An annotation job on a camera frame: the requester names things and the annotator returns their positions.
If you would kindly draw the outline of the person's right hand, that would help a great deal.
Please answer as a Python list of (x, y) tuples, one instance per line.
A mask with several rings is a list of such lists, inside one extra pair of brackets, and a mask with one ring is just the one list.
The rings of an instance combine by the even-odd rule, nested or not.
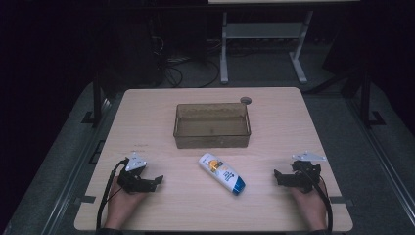
[(300, 210), (300, 215), (310, 232), (326, 230), (326, 207), (319, 192), (313, 188), (308, 193), (302, 193), (298, 188), (290, 188)]

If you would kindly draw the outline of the white bottle with blue cap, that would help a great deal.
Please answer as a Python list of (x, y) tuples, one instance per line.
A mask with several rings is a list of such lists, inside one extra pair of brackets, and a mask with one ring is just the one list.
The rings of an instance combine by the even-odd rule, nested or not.
[(205, 153), (199, 159), (199, 166), (232, 194), (238, 196), (246, 187), (243, 178), (219, 157)]

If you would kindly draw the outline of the person's left hand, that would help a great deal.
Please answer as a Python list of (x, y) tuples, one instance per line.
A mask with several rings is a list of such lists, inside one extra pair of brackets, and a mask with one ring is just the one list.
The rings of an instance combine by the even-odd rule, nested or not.
[(104, 227), (120, 230), (146, 198), (147, 193), (129, 194), (117, 184), (117, 178), (115, 178), (112, 183), (111, 194), (112, 197), (108, 201), (108, 214)]

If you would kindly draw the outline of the person's left sleeve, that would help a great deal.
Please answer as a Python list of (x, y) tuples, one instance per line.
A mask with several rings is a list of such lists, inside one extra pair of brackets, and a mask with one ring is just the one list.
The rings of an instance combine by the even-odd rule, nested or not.
[(100, 228), (97, 229), (95, 235), (124, 235), (122, 230), (113, 228)]

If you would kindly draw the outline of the white metal stand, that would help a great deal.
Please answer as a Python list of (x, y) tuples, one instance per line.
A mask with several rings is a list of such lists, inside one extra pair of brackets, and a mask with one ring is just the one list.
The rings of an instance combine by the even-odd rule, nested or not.
[(313, 16), (312, 11), (305, 14), (302, 22), (294, 23), (229, 23), (227, 13), (222, 14), (221, 51), (219, 56), (220, 82), (229, 82), (227, 64), (227, 41), (230, 39), (296, 39), (297, 47), (289, 53), (290, 60), (300, 84), (307, 78), (300, 63), (300, 53), (307, 36)]

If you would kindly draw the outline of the aluminium floor rail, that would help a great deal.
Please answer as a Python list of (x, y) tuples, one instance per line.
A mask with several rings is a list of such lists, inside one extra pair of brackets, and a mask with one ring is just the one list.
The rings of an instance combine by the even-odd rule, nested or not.
[(368, 140), (371, 148), (375, 153), (375, 156), (380, 163), (382, 171), (384, 172), (393, 192), (401, 204), (401, 207), (410, 220), (412, 226), (415, 228), (415, 199), (410, 195), (410, 192), (392, 165), (387, 152), (381, 146), (379, 139), (373, 132), (372, 126), (377, 122), (373, 120), (372, 124), (366, 124), (360, 116), (359, 107), (352, 100), (346, 99), (346, 105), (350, 109), (353, 117), (356, 119), (359, 128), (363, 132), (364, 136)]
[(43, 164), (46, 178), (53, 183), (56, 196), (41, 235), (64, 235), (65, 229), (75, 231), (74, 218), (99, 159), (99, 146), (108, 135), (107, 115), (112, 106), (105, 98), (99, 109), (103, 118), (100, 123), (94, 124), (90, 122), (94, 117), (88, 107), (90, 104), (89, 100), (79, 100), (75, 104)]

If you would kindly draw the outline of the black metal post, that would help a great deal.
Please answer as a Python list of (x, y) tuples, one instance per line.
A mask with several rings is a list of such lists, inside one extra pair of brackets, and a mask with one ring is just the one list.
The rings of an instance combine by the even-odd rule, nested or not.
[(85, 113), (82, 123), (91, 124), (93, 128), (97, 127), (102, 118), (102, 91), (101, 75), (97, 72), (92, 82), (93, 88), (93, 110)]
[(360, 119), (366, 128), (375, 125), (385, 125), (385, 120), (378, 111), (370, 109), (371, 77), (366, 71), (362, 77), (360, 96)]

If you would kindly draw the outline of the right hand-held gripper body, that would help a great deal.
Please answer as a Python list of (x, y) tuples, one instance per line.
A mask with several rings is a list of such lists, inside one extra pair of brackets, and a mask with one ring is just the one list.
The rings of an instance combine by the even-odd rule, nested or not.
[(300, 178), (300, 189), (302, 193), (308, 193), (312, 190), (314, 184), (320, 180), (321, 166), (319, 162), (326, 162), (325, 156), (320, 156), (309, 151), (299, 154), (293, 154), (292, 169), (296, 176)]

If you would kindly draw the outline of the transparent brown plastic box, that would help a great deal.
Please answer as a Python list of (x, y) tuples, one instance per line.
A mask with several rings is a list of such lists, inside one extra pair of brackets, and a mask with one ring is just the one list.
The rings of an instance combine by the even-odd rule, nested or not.
[(247, 148), (248, 108), (243, 103), (179, 104), (173, 136), (178, 149)]

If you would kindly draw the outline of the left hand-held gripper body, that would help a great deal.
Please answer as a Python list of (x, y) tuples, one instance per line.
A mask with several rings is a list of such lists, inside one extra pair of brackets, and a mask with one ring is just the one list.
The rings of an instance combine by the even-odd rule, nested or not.
[(145, 180), (141, 178), (141, 173), (147, 162), (136, 152), (133, 152), (126, 160), (127, 163), (119, 174), (117, 184), (127, 193), (142, 192)]

